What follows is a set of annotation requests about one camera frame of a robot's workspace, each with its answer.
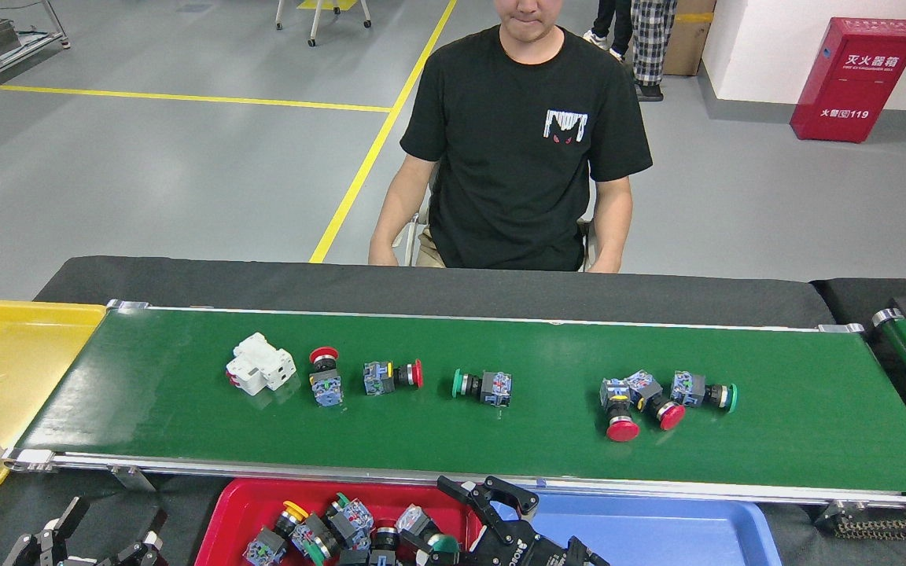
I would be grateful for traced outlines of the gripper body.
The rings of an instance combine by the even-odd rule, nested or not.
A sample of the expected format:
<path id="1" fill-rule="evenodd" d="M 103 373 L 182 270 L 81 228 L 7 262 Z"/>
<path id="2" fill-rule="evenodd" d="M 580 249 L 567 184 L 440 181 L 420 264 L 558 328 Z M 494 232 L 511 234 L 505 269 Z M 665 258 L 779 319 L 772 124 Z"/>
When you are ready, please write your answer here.
<path id="1" fill-rule="evenodd" d="M 543 536 L 525 520 L 510 520 L 501 524 L 497 534 L 486 526 L 471 549 L 465 553 L 466 565 L 608 565 L 576 536 L 567 545 Z"/>

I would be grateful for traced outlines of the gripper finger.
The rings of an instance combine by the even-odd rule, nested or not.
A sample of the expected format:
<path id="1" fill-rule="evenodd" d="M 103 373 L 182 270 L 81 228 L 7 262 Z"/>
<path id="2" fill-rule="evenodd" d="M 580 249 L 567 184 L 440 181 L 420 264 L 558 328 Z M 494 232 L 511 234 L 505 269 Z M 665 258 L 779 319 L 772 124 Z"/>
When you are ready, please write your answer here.
<path id="1" fill-rule="evenodd" d="M 73 498 L 60 518 L 51 520 L 35 534 L 20 535 L 2 565 L 91 565 L 72 558 L 66 546 L 89 508 L 86 499 Z"/>
<path id="2" fill-rule="evenodd" d="M 96 562 L 96 565 L 169 565 L 162 556 L 162 538 L 159 531 L 164 526 L 167 513 L 156 509 L 144 534 L 118 553 Z"/>
<path id="3" fill-rule="evenodd" d="M 506 526 L 503 518 L 493 508 L 492 502 L 511 506 L 523 520 L 531 520 L 536 515 L 540 503 L 536 492 L 514 486 L 495 476 L 486 477 L 482 483 L 474 481 L 456 483 L 441 474 L 437 477 L 436 483 L 444 494 L 470 506 L 481 523 L 489 529 L 503 529 Z"/>

